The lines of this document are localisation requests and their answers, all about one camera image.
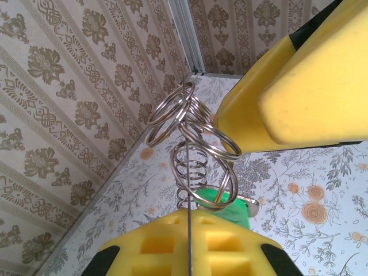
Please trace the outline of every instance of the orange flower print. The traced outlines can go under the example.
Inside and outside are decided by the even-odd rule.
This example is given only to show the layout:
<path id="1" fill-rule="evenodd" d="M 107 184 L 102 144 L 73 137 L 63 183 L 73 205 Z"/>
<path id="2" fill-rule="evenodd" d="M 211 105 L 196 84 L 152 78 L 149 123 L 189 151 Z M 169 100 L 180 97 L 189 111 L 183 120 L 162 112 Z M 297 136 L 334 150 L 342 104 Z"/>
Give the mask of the orange flower print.
<path id="1" fill-rule="evenodd" d="M 290 183 L 288 186 L 287 186 L 287 189 L 294 195 L 294 194 L 297 194 L 299 193 L 299 186 L 298 184 L 295 184 L 295 183 Z"/>
<path id="2" fill-rule="evenodd" d="M 149 208 L 147 209 L 147 212 L 148 212 L 149 214 L 153 214 L 153 213 L 155 213 L 155 211 L 156 211 L 156 208 L 155 208 L 155 207 L 149 207 Z"/>
<path id="3" fill-rule="evenodd" d="M 308 273 L 310 276 L 315 276 L 316 275 L 316 270 L 315 269 L 309 269 Z"/>
<path id="4" fill-rule="evenodd" d="M 148 160 L 151 158 L 154 154 L 154 150 L 152 148 L 145 148 L 140 152 L 140 159 L 142 160 Z"/>
<path id="5" fill-rule="evenodd" d="M 308 195 L 312 200 L 318 201 L 324 197 L 324 190 L 320 186 L 312 185 L 308 189 Z"/>
<path id="6" fill-rule="evenodd" d="M 214 121 L 214 113 L 212 113 L 210 116 L 209 116 L 209 119 L 211 120 L 211 122 L 213 122 Z"/>
<path id="7" fill-rule="evenodd" d="M 368 171 L 368 164 L 360 163 L 357 165 L 356 171 L 360 171 L 361 173 Z"/>
<path id="8" fill-rule="evenodd" d="M 109 222 L 109 228 L 110 228 L 110 233 L 114 232 L 114 221 L 113 220 L 110 220 Z"/>
<path id="9" fill-rule="evenodd" d="M 162 170 L 162 169 L 164 169 L 164 170 L 167 169 L 166 163 L 163 163 L 163 162 L 159 163 L 159 170 Z"/>
<path id="10" fill-rule="evenodd" d="M 302 208 L 303 217 L 310 223 L 325 223 L 327 219 L 327 211 L 325 207 L 316 203 L 308 202 Z"/>
<path id="11" fill-rule="evenodd" d="M 349 237 L 346 237 L 345 239 L 353 240 L 354 243 L 356 243 L 357 248 L 359 248 L 362 245 L 362 243 L 368 245 L 368 238 L 366 236 L 359 234 L 358 232 L 349 233 Z"/>
<path id="12" fill-rule="evenodd" d="M 266 199 L 264 197 L 259 197 L 258 199 L 259 206 L 262 207 L 264 204 L 266 204 Z"/>

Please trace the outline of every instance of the white floral wallpaper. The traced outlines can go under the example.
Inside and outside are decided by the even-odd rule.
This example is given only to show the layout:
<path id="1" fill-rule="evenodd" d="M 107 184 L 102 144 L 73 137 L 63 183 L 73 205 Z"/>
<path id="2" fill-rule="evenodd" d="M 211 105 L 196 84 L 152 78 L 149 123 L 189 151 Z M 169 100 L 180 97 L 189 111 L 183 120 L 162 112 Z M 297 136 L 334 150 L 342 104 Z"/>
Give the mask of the white floral wallpaper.
<path id="1" fill-rule="evenodd" d="M 193 76 L 195 94 L 215 112 L 237 79 Z M 110 184 L 45 276 L 82 273 L 104 242 L 176 209 L 168 153 L 142 143 Z M 206 139 L 217 145 L 213 136 Z M 221 169 L 209 163 L 211 182 Z M 284 246 L 307 276 L 362 276 L 368 260 L 368 143 L 337 148 L 244 154 L 234 166 L 240 192 L 256 198 L 252 230 Z"/>

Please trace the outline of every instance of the metal wire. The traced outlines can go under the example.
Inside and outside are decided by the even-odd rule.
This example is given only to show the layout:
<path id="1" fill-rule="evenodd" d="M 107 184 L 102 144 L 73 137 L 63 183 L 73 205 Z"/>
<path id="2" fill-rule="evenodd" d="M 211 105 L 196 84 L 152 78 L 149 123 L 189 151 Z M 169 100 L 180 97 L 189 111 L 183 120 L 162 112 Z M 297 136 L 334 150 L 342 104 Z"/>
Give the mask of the metal wire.
<path id="1" fill-rule="evenodd" d="M 179 142 L 170 152 L 170 168 L 178 186 L 178 209 L 188 207 L 188 204 L 195 200 L 203 209 L 222 210 L 233 203 L 237 197 L 238 184 L 232 169 L 232 161 L 238 160 L 242 152 L 229 137 L 213 126 L 209 118 L 211 112 L 193 95 L 194 88 L 195 85 L 191 82 L 180 85 L 156 108 L 149 118 L 152 130 L 147 137 L 147 145 L 154 147 L 179 129 L 185 140 Z M 207 143 L 202 137 L 205 131 L 226 143 L 233 153 Z M 189 155 L 186 154 L 186 142 L 191 153 Z M 218 187 L 208 183 L 209 156 L 218 162 L 225 172 Z M 189 164 L 189 173 L 187 173 L 187 164 Z M 214 201 L 206 200 L 196 193 L 205 187 L 217 189 Z M 222 201 L 225 191 L 229 193 L 229 198 Z"/>

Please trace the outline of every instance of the thin metal rod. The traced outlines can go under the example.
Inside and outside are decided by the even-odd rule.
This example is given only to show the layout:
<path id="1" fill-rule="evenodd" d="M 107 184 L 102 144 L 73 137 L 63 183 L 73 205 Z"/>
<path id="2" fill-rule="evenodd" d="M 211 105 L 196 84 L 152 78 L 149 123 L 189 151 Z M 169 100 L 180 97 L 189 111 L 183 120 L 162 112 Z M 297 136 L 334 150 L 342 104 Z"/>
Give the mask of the thin metal rod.
<path id="1" fill-rule="evenodd" d="M 185 127 L 188 127 L 188 118 L 185 116 L 184 118 Z M 190 163 L 190 156 L 189 156 L 189 141 L 185 139 L 185 147 L 186 147 L 186 180 L 187 186 L 190 188 L 190 171 L 189 171 L 189 163 Z M 191 262 L 191 204 L 190 204 L 190 194 L 188 193 L 188 272 L 189 276 L 193 274 L 193 266 Z"/>

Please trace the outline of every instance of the black rubber edge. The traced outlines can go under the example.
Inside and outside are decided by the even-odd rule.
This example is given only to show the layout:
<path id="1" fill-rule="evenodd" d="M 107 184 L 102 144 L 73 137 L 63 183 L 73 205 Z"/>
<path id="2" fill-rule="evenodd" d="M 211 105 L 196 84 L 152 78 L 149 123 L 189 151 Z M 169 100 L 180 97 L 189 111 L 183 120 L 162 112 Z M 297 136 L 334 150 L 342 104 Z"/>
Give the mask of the black rubber edge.
<path id="1" fill-rule="evenodd" d="M 119 246 L 110 246 L 98 252 L 81 276 L 105 276 L 119 253 Z"/>
<path id="2" fill-rule="evenodd" d="M 294 33 L 290 34 L 290 40 L 292 41 L 296 51 L 306 42 L 307 39 L 315 32 L 315 30 L 325 21 L 325 19 L 336 9 L 342 0 L 335 0 L 316 16 L 310 19 L 302 27 L 297 29 Z"/>
<path id="3" fill-rule="evenodd" d="M 260 247 L 277 276 L 304 276 L 284 250 L 268 243 Z"/>
<path id="4" fill-rule="evenodd" d="M 363 141 L 356 141 L 356 142 L 341 142 L 339 144 L 334 145 L 320 145 L 318 147 L 309 147 L 309 148 L 293 148 L 291 150 L 307 150 L 311 148 L 336 148 L 336 147 L 343 147 L 344 145 L 359 145 Z"/>

